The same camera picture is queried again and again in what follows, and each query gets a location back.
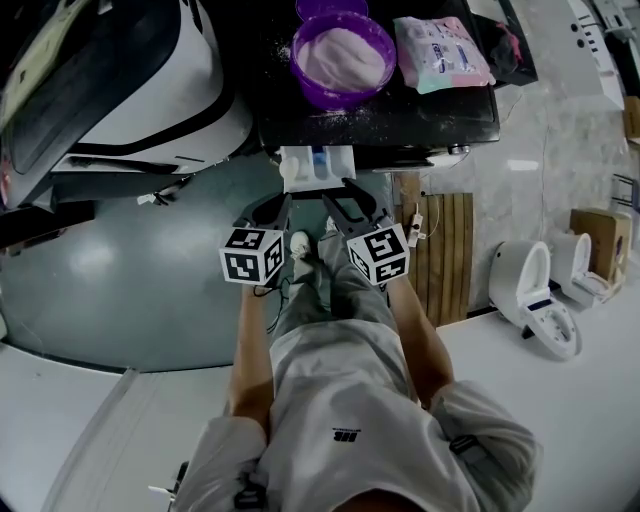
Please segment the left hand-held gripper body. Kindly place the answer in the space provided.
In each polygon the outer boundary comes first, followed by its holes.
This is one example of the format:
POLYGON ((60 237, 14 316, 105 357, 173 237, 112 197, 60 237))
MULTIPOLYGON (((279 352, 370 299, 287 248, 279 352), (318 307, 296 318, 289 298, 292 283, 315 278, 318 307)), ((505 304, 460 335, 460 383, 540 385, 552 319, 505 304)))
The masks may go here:
POLYGON ((286 223, 255 226, 237 219, 219 248, 224 279, 256 286, 276 279, 285 260, 285 228, 286 223))

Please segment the white powder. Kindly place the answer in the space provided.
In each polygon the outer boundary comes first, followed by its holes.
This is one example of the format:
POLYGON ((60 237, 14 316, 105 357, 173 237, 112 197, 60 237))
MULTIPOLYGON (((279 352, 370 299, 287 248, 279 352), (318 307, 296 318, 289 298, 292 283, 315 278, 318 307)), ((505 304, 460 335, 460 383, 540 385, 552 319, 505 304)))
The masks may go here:
POLYGON ((339 92, 374 89, 386 70, 382 55, 364 38, 344 28, 324 31, 306 42, 296 58, 313 82, 339 92))

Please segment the person's left forearm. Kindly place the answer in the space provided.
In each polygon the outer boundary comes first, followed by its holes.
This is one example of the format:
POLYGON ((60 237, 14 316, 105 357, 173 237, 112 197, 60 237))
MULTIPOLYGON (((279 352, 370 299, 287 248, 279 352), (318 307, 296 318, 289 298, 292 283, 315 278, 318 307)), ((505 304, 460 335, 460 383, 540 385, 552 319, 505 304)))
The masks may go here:
POLYGON ((232 416, 255 420, 268 438, 274 381, 265 307, 266 299, 262 295, 250 286, 242 287, 229 411, 232 416))

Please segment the pink white powder bag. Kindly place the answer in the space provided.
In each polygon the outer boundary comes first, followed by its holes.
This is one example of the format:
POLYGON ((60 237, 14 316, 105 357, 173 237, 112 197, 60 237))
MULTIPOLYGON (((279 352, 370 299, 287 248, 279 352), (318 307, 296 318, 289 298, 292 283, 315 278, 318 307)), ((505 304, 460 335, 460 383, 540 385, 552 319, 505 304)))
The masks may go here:
POLYGON ((393 24, 404 83, 419 94, 496 84, 484 56, 458 18, 402 17, 393 24))

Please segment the white power strip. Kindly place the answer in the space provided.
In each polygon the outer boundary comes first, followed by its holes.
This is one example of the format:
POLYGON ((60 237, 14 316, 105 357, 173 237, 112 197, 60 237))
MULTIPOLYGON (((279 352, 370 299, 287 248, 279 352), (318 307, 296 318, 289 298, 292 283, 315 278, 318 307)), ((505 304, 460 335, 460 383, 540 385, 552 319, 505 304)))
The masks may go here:
POLYGON ((418 243, 427 238, 422 231, 424 217, 419 211, 415 212, 410 220, 409 231, 407 235, 407 244, 410 248, 416 248, 418 243))

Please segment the wooden slat mat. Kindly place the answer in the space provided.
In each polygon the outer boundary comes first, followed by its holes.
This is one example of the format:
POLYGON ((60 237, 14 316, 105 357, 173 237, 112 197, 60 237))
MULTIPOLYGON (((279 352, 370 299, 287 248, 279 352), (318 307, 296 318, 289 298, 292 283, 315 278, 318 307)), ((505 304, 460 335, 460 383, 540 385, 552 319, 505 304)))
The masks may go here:
POLYGON ((392 177, 395 219, 405 232, 417 211, 427 235, 410 248, 408 278, 430 322, 467 318, 473 260, 474 201, 470 193, 428 194, 416 172, 392 177))

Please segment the purple plastic tub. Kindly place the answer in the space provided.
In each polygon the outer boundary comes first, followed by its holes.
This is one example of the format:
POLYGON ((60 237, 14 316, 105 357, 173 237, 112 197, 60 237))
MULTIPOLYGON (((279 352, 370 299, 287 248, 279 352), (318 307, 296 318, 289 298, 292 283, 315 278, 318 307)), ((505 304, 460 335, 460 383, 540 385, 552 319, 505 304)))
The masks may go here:
POLYGON ((395 44, 387 32, 369 17, 355 13, 332 13, 304 21, 295 33, 291 44, 290 68, 298 80, 303 96, 309 103, 325 111, 352 108, 375 96, 391 79, 396 62, 395 44), (344 28, 356 33, 382 55, 386 70, 381 83, 376 88, 364 92, 332 91, 313 82, 302 72, 296 58, 298 51, 306 42, 333 28, 344 28))

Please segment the white toilet with open lid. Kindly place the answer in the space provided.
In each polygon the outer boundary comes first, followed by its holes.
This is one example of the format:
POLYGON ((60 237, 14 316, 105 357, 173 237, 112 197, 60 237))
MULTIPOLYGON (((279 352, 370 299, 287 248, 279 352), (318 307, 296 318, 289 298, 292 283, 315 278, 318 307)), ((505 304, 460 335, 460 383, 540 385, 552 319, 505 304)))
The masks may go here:
POLYGON ((550 280, 565 296, 587 309, 608 302, 620 288, 590 270, 591 249, 587 233, 559 233, 550 249, 550 280))
POLYGON ((569 361, 582 352, 582 338, 566 305, 550 289, 551 256, 543 241, 500 244, 492 259, 489 299, 493 307, 550 357, 569 361))

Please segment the person's grey t-shirt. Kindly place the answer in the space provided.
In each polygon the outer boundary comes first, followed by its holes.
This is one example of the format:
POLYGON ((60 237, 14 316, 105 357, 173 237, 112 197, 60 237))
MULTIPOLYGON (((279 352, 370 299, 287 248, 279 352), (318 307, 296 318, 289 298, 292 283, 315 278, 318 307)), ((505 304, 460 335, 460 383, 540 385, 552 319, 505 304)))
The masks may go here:
POLYGON ((332 512, 385 491, 425 512, 522 512, 542 449, 478 384, 415 399, 397 334, 362 320, 308 324, 271 349, 270 426, 206 426, 174 512, 332 512))

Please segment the white and black top-loader machine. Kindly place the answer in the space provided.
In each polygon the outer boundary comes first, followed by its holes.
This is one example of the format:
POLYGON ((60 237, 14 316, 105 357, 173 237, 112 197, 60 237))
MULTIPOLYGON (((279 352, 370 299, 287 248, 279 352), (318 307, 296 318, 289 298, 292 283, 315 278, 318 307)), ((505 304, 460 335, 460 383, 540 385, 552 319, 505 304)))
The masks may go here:
POLYGON ((0 212, 144 196, 232 157, 253 117, 206 0, 22 0, 0 72, 0 212))

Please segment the black cabinet with white basin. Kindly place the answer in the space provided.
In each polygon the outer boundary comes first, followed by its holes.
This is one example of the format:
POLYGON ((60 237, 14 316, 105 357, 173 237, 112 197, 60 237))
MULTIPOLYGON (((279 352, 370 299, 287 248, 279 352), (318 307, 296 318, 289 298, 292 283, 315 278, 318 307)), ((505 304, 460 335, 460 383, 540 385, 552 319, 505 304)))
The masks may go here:
POLYGON ((529 45, 524 30, 510 0, 467 0, 479 36, 482 54, 494 76, 495 87, 506 85, 525 86, 538 80, 529 45), (496 24, 502 22, 518 37, 523 62, 511 74, 502 74, 490 56, 491 50, 498 44, 502 31, 496 24))

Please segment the pink and black cloth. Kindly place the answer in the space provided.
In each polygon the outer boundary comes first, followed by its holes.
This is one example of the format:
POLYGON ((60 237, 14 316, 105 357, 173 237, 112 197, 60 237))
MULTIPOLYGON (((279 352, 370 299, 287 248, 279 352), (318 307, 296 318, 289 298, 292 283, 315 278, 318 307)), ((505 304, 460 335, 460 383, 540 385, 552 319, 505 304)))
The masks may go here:
POLYGON ((504 23, 497 23, 496 28, 502 33, 498 44, 491 50, 490 56, 502 74, 511 74, 523 62, 520 42, 504 23))

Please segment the purple round lid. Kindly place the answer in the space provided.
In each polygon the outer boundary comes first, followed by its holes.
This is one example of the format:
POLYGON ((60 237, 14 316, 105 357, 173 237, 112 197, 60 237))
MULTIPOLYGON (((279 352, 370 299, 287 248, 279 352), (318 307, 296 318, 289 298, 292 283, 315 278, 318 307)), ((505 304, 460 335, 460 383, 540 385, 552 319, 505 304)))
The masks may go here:
POLYGON ((295 9, 303 21, 341 12, 368 15, 366 0, 295 0, 295 9))

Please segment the dark chair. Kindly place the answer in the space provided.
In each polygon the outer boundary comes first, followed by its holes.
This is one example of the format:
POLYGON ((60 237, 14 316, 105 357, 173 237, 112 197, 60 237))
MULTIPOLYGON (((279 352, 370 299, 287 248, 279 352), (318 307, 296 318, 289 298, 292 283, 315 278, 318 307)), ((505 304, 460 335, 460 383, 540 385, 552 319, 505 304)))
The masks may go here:
POLYGON ((617 204, 640 210, 640 182, 625 175, 613 174, 611 199, 617 204))

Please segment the white counter with black fittings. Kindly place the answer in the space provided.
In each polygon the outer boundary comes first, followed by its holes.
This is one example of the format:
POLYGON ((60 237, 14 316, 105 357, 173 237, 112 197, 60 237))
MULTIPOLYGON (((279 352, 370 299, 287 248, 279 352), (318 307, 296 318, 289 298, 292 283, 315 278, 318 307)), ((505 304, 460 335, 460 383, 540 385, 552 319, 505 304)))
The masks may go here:
POLYGON ((576 46, 589 57, 588 71, 594 70, 594 91, 586 96, 593 97, 599 108, 607 111, 623 111, 624 100, 618 79, 617 68, 605 44, 603 30, 586 0, 567 0, 576 22, 571 30, 576 34, 576 46))

